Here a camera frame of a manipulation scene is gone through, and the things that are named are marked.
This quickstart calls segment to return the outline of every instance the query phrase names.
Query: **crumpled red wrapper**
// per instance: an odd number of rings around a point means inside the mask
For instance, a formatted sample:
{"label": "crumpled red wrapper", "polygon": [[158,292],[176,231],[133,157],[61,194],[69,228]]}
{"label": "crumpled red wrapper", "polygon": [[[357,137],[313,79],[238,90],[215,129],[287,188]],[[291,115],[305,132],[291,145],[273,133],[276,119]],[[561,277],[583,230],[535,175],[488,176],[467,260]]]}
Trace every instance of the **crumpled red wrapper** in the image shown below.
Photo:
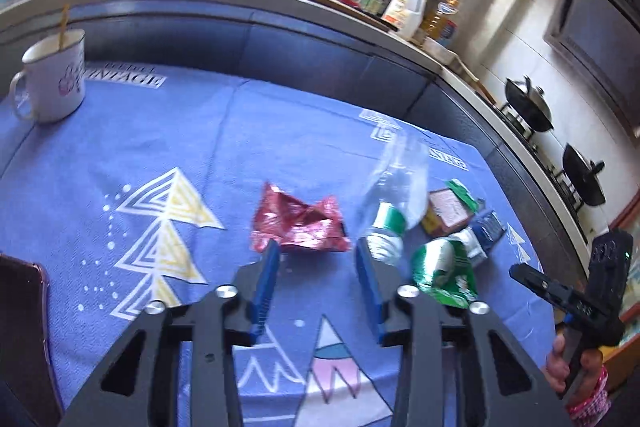
{"label": "crumpled red wrapper", "polygon": [[316,251],[351,249],[335,196],[307,204],[267,182],[254,216],[251,246],[262,253],[270,239],[276,240],[283,250],[287,250],[286,247]]}

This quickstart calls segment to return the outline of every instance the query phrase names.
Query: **white plastic jug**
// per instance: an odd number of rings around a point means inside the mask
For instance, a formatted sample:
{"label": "white plastic jug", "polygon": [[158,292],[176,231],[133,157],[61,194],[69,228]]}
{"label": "white plastic jug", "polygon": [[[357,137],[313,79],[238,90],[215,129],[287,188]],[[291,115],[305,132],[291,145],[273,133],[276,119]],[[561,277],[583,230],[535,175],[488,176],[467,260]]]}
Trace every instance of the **white plastic jug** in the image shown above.
{"label": "white plastic jug", "polygon": [[427,0],[391,0],[382,19],[398,28],[398,37],[409,40],[422,22],[425,6]]}

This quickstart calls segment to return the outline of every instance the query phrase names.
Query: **small box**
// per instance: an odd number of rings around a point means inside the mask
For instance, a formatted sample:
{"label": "small box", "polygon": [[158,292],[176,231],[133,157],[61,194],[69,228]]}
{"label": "small box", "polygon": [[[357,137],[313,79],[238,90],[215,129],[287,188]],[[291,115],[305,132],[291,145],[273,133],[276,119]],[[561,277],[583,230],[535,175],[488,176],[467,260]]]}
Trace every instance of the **small box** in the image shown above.
{"label": "small box", "polygon": [[421,224],[431,237],[442,237],[464,229],[474,213],[450,188],[429,192],[429,206]]}

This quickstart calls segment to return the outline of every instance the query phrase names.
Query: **mug handle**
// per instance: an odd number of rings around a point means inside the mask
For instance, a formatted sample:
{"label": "mug handle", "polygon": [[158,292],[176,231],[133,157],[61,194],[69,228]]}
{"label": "mug handle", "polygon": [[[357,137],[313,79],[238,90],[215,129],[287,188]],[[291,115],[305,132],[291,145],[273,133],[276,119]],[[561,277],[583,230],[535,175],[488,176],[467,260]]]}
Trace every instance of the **mug handle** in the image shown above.
{"label": "mug handle", "polygon": [[20,110],[18,109],[18,102],[15,99],[15,87],[18,85],[18,82],[20,82],[22,79],[24,79],[24,71],[20,71],[20,73],[16,73],[11,81],[11,84],[9,85],[9,97],[11,98],[11,102],[12,102],[11,105],[14,110],[15,116],[20,118],[20,120],[26,120],[26,121],[35,120],[36,115],[33,109],[31,109],[29,114],[21,113]]}

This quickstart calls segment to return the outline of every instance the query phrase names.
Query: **human hand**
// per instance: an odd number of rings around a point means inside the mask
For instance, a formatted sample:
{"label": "human hand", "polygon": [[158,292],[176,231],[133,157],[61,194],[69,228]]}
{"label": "human hand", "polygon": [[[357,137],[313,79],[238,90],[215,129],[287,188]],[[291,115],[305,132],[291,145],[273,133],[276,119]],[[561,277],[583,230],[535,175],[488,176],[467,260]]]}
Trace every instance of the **human hand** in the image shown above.
{"label": "human hand", "polygon": [[[545,375],[551,388],[556,393],[562,393],[566,387],[565,380],[569,376],[569,364],[562,359],[564,352],[564,336],[562,333],[553,341],[551,353],[546,356]],[[593,393],[602,371],[602,352],[599,349],[585,349],[580,358],[580,365],[584,369],[584,378],[576,393],[570,398],[569,407],[584,402]]]}

